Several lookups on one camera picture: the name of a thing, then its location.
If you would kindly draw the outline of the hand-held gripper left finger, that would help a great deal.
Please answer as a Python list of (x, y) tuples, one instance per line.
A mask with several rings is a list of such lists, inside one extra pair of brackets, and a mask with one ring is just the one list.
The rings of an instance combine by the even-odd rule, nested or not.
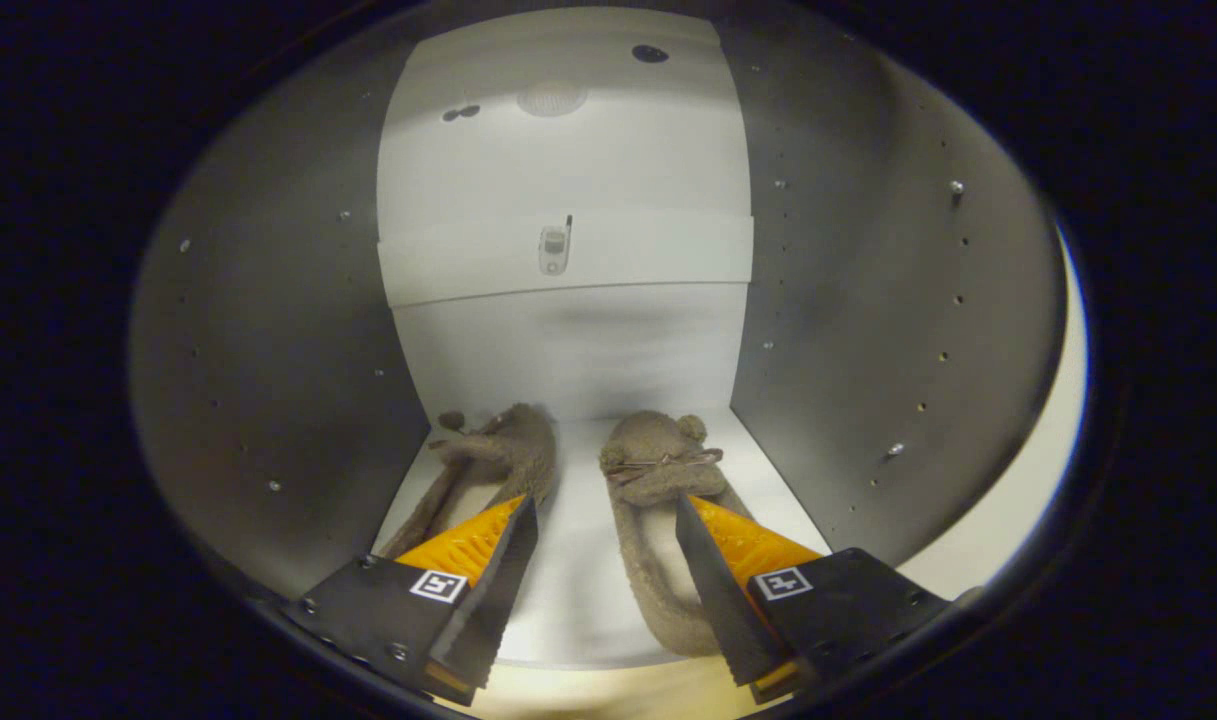
[(538, 538), (534, 497), (512, 497), (397, 559), (370, 553), (340, 566), (284, 615), (389, 682), (471, 705)]

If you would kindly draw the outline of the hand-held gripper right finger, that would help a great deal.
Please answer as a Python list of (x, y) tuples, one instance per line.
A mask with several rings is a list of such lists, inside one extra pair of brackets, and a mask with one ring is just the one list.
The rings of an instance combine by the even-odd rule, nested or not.
[(842, 691), (948, 609), (860, 549), (823, 555), (712, 501), (678, 501), (677, 541), (719, 652), (756, 702)]

